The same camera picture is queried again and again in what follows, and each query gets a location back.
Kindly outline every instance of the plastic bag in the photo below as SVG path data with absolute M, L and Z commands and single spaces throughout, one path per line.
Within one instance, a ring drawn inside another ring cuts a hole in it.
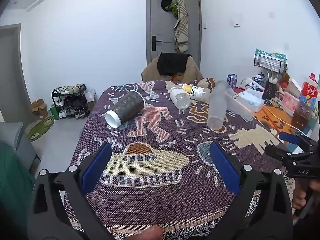
M 87 102 L 92 102 L 94 101 L 94 96 L 96 94 L 96 90 L 93 89 L 93 88 L 87 88 L 85 91 L 84 91 L 84 95 L 85 95 L 85 98 L 87 99 Z

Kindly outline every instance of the wire basket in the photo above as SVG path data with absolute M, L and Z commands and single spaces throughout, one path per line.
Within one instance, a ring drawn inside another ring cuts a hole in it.
M 280 60 L 272 57 L 267 57 L 263 55 L 254 55 L 254 65 L 267 70 L 283 74 L 287 70 L 287 60 Z

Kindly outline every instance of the purple can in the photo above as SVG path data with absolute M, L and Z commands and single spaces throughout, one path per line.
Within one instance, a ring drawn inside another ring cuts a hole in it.
M 228 75 L 227 82 L 228 82 L 229 86 L 230 86 L 233 90 L 236 89 L 237 80 L 238 80 L 237 75 L 235 75 L 235 74 L 229 74 L 229 75 Z

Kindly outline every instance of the door handle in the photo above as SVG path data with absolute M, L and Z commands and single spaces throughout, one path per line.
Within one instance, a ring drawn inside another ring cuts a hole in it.
M 156 42 L 162 41 L 156 41 L 156 36 L 152 36 L 152 51 L 156 51 Z

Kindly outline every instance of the door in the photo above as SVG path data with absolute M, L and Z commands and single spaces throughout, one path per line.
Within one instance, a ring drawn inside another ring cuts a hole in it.
M 188 11 L 188 50 L 200 67 L 201 55 L 201 1 L 184 0 Z M 147 64 L 161 52 L 176 53 L 174 26 L 177 18 L 161 8 L 161 0 L 147 0 Z
M 0 111 L 5 122 L 36 119 L 24 82 L 20 58 L 20 24 L 0 26 Z

